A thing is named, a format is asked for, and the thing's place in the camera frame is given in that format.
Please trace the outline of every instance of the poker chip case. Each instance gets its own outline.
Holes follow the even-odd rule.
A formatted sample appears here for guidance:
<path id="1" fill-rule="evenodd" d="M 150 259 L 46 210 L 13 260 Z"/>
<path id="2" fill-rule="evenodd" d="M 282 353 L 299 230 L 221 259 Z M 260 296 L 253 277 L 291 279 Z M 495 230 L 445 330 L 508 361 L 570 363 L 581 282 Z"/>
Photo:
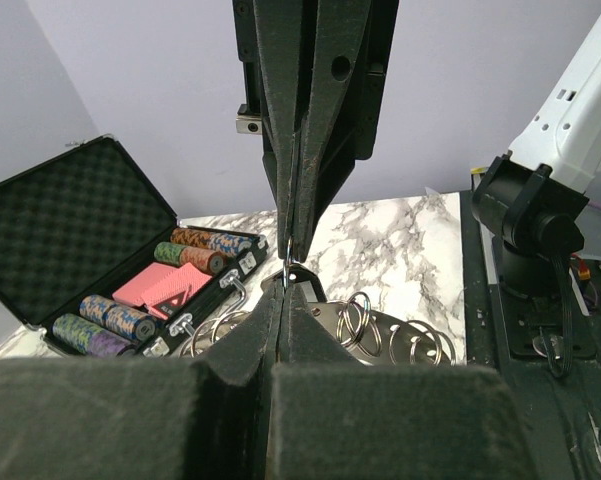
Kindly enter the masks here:
<path id="1" fill-rule="evenodd" d="M 79 315 L 89 295 L 111 298 L 155 261 L 154 249 L 176 227 L 176 213 L 120 142 L 98 137 L 0 183 L 0 301 L 25 326 L 44 328 L 53 350 L 81 355 L 54 337 L 54 321 Z M 199 325 L 235 291 L 228 275 L 237 272 L 244 281 L 267 256 L 257 232 L 195 228 L 246 237 L 251 246 L 138 344 L 136 354 L 157 341 L 172 352 L 187 335 L 173 336 L 169 325 L 184 313 Z"/>

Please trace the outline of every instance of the white wall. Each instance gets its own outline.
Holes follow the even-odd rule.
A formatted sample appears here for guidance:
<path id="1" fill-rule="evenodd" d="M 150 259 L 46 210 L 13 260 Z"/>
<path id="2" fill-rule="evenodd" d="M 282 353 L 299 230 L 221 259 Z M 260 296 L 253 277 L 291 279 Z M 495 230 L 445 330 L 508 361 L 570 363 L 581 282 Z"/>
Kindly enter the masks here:
<path id="1" fill-rule="evenodd" d="M 96 134 L 24 0 L 0 0 L 0 181 Z M 0 341 L 17 326 L 0 304 Z"/>
<path id="2" fill-rule="evenodd" d="M 181 215 L 273 206 L 231 2 L 28 0 L 102 132 Z M 403 0 L 374 157 L 338 201 L 467 188 L 541 106 L 601 0 Z"/>

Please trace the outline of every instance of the screw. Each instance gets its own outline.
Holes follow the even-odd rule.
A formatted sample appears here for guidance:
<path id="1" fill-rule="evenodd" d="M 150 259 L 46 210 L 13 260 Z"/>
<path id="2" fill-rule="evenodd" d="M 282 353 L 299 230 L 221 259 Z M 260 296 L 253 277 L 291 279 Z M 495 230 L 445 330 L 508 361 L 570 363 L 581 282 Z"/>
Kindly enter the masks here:
<path id="1" fill-rule="evenodd" d="M 236 3 L 236 13 L 240 17 L 246 17 L 247 15 L 249 15 L 249 5 L 247 5 L 244 2 Z"/>

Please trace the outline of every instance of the marble tabletop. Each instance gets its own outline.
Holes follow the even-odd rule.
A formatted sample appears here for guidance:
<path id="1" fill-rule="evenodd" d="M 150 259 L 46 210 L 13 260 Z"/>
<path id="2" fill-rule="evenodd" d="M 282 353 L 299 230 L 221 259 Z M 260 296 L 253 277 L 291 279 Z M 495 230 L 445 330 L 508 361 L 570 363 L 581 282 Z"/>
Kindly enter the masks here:
<path id="1" fill-rule="evenodd" d="M 190 218 L 181 224 L 266 235 L 270 254 L 245 284 L 243 309 L 252 309 L 262 295 L 260 282 L 282 266 L 275 212 Z M 424 320 L 446 333 L 458 363 L 466 363 L 459 194 L 331 205 L 305 266 L 318 274 L 329 300 L 364 291 L 373 309 Z M 0 346 L 0 358 L 58 356 L 42 335 L 20 327 Z"/>

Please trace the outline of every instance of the quilted foam lining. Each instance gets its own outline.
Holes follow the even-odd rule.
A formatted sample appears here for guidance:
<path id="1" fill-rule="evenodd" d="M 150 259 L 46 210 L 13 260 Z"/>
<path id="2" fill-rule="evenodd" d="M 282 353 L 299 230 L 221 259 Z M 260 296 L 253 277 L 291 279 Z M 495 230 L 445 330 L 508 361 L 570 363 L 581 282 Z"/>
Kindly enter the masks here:
<path id="1" fill-rule="evenodd" d="M 0 299 L 40 324 L 174 225 L 122 146 L 96 139 L 0 184 Z"/>

